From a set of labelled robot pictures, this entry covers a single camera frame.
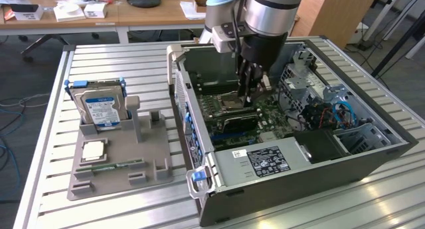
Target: robotic arm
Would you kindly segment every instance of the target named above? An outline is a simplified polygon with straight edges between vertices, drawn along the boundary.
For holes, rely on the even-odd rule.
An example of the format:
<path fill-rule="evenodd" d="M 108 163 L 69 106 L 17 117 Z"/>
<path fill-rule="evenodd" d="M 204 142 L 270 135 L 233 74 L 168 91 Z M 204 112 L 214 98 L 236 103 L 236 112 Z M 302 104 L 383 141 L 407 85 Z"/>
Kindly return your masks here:
<path fill-rule="evenodd" d="M 237 94 L 244 97 L 248 107 L 260 94 L 272 90 L 266 75 L 286 40 L 301 0 L 244 0 L 244 21 L 240 22 L 234 17 L 236 2 L 213 8 L 208 6 L 206 29 L 216 24 L 212 42 L 217 51 L 234 52 Z"/>

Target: white box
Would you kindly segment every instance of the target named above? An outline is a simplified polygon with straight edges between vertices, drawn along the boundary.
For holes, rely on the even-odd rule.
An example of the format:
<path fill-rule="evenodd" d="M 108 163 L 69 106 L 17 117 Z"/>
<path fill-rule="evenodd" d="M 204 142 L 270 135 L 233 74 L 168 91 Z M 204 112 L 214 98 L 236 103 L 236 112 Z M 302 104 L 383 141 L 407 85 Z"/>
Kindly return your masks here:
<path fill-rule="evenodd" d="M 84 14 L 88 18 L 105 18 L 106 4 L 105 3 L 88 4 L 84 8 Z"/>
<path fill-rule="evenodd" d="M 18 21 L 21 20 L 37 21 L 42 17 L 44 10 L 40 5 L 10 4 L 10 8 L 14 13 L 14 17 Z"/>
<path fill-rule="evenodd" d="M 357 25 L 354 34 L 351 36 L 350 41 L 347 42 L 347 44 L 357 44 L 361 41 L 362 36 L 366 34 L 369 27 L 366 25 L 363 25 L 361 22 Z"/>
<path fill-rule="evenodd" d="M 76 4 L 61 4 L 53 8 L 57 22 L 85 19 L 84 12 Z"/>

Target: hard drive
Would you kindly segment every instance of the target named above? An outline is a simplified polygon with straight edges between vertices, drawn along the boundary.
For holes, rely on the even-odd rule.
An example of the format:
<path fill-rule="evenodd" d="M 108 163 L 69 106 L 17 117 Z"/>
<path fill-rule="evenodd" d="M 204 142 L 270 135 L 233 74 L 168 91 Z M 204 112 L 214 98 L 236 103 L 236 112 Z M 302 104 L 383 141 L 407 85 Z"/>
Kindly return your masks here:
<path fill-rule="evenodd" d="M 125 109 L 124 79 L 110 81 L 74 81 L 65 90 L 81 114 L 82 124 L 94 124 L 97 130 L 120 127 L 121 120 L 129 118 Z"/>

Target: circuit board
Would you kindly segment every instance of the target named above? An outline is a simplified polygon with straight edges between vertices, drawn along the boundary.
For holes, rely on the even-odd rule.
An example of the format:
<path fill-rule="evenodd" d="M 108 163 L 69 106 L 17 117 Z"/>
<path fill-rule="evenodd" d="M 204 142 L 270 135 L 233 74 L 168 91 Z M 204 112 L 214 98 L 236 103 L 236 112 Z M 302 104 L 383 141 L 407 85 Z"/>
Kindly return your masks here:
<path fill-rule="evenodd" d="M 238 107 L 234 96 L 232 96 L 233 99 L 225 96 L 225 102 L 224 95 L 198 96 L 204 121 L 216 151 L 282 139 L 293 132 L 273 97 L 257 101 L 253 107 L 242 108 Z M 225 119 L 240 115 L 254 117 L 254 128 L 244 130 L 246 127 L 241 125 L 238 132 L 225 133 L 222 128 Z"/>

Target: blue hard drive label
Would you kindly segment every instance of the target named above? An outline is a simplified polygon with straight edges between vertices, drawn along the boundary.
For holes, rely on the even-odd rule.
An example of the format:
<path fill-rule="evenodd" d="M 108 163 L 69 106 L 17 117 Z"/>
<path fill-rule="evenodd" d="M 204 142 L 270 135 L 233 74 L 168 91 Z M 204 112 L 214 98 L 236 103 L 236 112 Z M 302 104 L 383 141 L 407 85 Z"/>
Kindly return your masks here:
<path fill-rule="evenodd" d="M 90 98 L 85 100 L 93 123 L 98 127 L 112 127 L 120 123 L 118 111 L 113 108 L 113 97 Z"/>
<path fill-rule="evenodd" d="M 248 152 L 246 155 L 260 178 L 290 170 L 277 146 Z"/>

